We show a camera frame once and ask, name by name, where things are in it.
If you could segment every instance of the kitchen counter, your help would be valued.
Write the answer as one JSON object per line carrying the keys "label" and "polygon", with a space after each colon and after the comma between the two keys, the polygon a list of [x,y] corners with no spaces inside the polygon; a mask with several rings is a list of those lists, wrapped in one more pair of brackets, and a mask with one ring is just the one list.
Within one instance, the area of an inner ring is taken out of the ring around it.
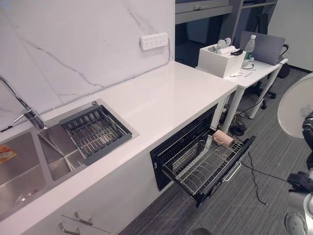
{"label": "kitchen counter", "polygon": [[[64,181],[0,222],[0,233],[21,234],[109,173],[166,140],[187,123],[225,99],[236,84],[191,67],[171,62],[161,68],[83,97],[42,115],[49,120],[96,99],[102,99],[139,136]],[[7,139],[31,127],[24,122],[4,133]]]}

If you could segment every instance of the dishwasher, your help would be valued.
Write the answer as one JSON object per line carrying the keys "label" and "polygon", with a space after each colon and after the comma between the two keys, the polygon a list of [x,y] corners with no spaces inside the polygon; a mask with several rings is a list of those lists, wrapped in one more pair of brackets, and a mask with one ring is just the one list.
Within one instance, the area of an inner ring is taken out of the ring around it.
{"label": "dishwasher", "polygon": [[213,141],[211,127],[217,105],[190,122],[150,152],[156,183],[161,191],[174,181],[202,205],[221,183],[229,181],[241,166],[255,136],[234,140],[225,147]]}

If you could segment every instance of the office chair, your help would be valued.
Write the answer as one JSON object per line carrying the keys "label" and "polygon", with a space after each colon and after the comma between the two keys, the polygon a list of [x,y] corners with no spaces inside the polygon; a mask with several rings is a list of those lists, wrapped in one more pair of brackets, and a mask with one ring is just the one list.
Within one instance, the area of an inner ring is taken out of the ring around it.
{"label": "office chair", "polygon": [[[267,34],[268,33],[268,14],[261,14],[258,16],[258,33]],[[289,45],[284,44],[283,47],[286,48],[286,50],[280,55],[280,57],[289,49]],[[285,78],[289,74],[289,66],[284,66],[284,69],[281,69],[281,72],[279,72],[278,77]],[[261,88],[262,82],[259,81],[255,86],[251,87],[249,90],[249,93],[256,94],[257,96],[261,95],[262,88]],[[269,88],[268,92],[266,94],[270,95],[270,99],[276,98],[276,93],[271,92],[271,87]],[[264,99],[261,105],[261,109],[266,109],[266,100]]]}

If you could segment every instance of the water bottle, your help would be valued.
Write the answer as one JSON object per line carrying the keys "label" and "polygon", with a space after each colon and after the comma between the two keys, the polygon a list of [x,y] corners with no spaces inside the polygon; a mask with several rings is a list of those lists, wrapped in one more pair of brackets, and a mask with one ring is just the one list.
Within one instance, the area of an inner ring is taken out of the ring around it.
{"label": "water bottle", "polygon": [[254,46],[255,46],[255,38],[256,38],[256,35],[251,35],[249,42],[246,44],[246,47],[245,47],[246,56],[244,58],[242,67],[247,67],[247,65],[250,61],[250,58],[252,56]]}

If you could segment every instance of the white desk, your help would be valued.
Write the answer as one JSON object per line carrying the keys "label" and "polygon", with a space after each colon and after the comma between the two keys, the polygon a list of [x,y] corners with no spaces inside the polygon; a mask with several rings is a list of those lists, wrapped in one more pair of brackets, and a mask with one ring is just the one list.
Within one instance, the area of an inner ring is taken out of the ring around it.
{"label": "white desk", "polygon": [[253,119],[255,117],[258,109],[262,105],[262,101],[264,99],[265,94],[267,93],[267,91],[269,90],[271,85],[274,83],[282,65],[284,63],[286,63],[287,61],[288,61],[288,59],[285,58],[280,63],[278,63],[277,65],[269,65],[269,64],[266,64],[263,62],[253,61],[252,63],[254,64],[254,68],[253,68],[254,70],[240,69],[239,72],[242,72],[242,73],[235,73],[229,77],[224,78],[228,81],[236,83],[238,85],[238,87],[236,89],[236,92],[235,92],[235,95],[234,95],[233,100],[231,102],[230,108],[228,110],[225,122],[223,124],[223,127],[222,127],[223,132],[225,132],[225,133],[228,132],[231,121],[234,118],[234,115],[236,113],[236,110],[238,108],[240,100],[241,100],[241,98],[245,92],[245,89],[252,86],[254,83],[258,82],[259,80],[261,80],[266,75],[272,73],[268,79],[268,82],[266,83],[265,87],[263,88],[261,95],[259,96],[258,100],[256,101],[255,107],[250,112],[249,118]]}

